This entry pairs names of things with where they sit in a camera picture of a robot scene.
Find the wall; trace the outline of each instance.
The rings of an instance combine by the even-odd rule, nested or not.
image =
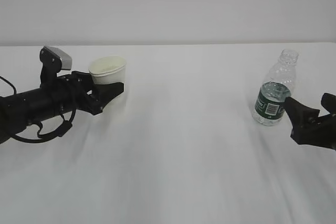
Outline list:
[[[0,0],[0,45],[336,41],[335,0]]]

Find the paper cup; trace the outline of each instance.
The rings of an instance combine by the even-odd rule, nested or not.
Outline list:
[[[91,63],[89,72],[95,84],[125,83],[126,60],[119,56],[100,58]]]

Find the bottle label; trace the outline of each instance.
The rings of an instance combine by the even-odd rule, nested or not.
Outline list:
[[[255,109],[259,115],[263,118],[270,120],[276,120],[283,116],[285,111],[283,102],[275,102],[268,100],[261,92],[259,91],[258,99],[255,105]]]

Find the white tablecloth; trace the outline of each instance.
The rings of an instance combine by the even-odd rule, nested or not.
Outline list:
[[[60,48],[79,71],[123,56],[126,92],[101,115],[78,112],[63,138],[0,145],[0,223],[335,223],[335,151],[299,146],[287,116],[265,127],[250,110],[284,48],[300,53],[293,97],[321,108],[336,94],[336,44]],[[40,49],[0,47],[19,92],[39,86]]]

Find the plastic bottle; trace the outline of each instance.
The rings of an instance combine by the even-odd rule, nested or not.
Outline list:
[[[283,108],[285,98],[291,96],[295,87],[295,65],[298,57],[296,51],[285,49],[278,63],[269,70],[261,85],[252,114],[257,122],[266,126],[280,122],[285,112]]]

